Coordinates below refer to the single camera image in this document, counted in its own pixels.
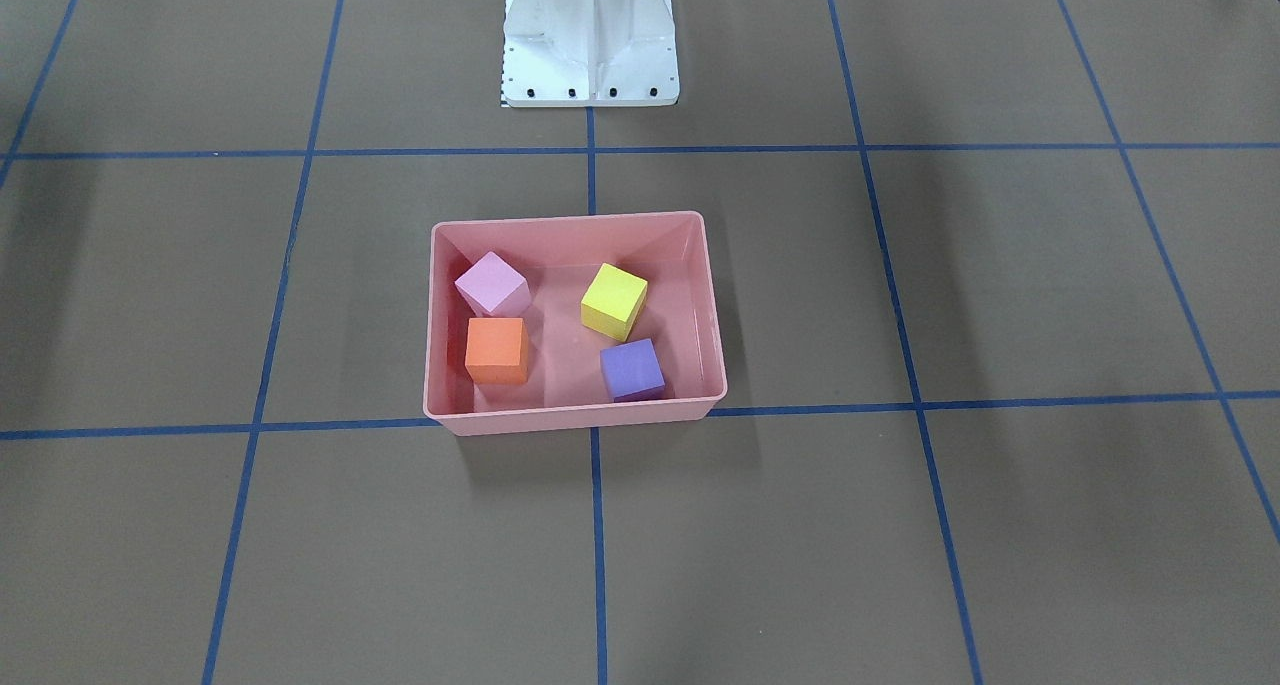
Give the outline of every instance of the gray floor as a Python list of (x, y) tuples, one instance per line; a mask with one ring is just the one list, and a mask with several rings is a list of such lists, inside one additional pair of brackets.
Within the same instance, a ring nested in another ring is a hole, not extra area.
[[(502, 3), (0, 0), (0, 681), (1280, 682), (1280, 3)], [(677, 207), (713, 417), (422, 417), (434, 223)]]

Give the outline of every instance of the pink plastic bin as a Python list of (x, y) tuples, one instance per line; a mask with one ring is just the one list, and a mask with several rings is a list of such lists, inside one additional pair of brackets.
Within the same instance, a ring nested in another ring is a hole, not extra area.
[[(532, 344), (524, 385), (476, 385), (463, 366), (472, 314), (453, 280), (489, 251), (532, 291), (524, 314)], [(662, 399), (609, 401), (600, 351), (617, 343), (582, 325), (579, 307), (602, 262), (649, 280), (630, 339), (653, 338), (667, 378)], [(698, 420), (726, 392), (701, 215), (545, 216), (440, 223), (431, 230), (422, 411), (456, 435)]]

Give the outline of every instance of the purple cube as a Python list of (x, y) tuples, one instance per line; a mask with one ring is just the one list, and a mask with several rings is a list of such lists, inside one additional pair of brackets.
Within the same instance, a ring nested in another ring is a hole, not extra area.
[(489, 252), (454, 280), (476, 318), (520, 318), (534, 298), (525, 275)]
[(658, 367), (658, 353), (648, 338), (600, 351), (600, 370), (613, 402), (653, 399), (667, 387)]

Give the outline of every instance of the yellow cube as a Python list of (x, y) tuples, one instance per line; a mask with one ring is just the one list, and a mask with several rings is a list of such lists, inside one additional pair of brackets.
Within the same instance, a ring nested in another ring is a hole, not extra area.
[(605, 262), (582, 296), (582, 325), (625, 343), (648, 293), (648, 280)]

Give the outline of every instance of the cube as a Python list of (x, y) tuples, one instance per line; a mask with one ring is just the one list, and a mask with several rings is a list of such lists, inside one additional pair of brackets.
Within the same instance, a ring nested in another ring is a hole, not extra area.
[(517, 318), (534, 302), (525, 275), (489, 252), (453, 280), (476, 318)]
[(648, 293), (648, 280), (605, 262), (582, 296), (582, 325), (625, 343)]
[(613, 402), (648, 401), (662, 396), (667, 380), (658, 367), (658, 352), (645, 338), (600, 351), (600, 370)]
[(524, 318), (467, 321), (466, 369), (479, 385), (522, 385), (529, 380), (529, 329)]

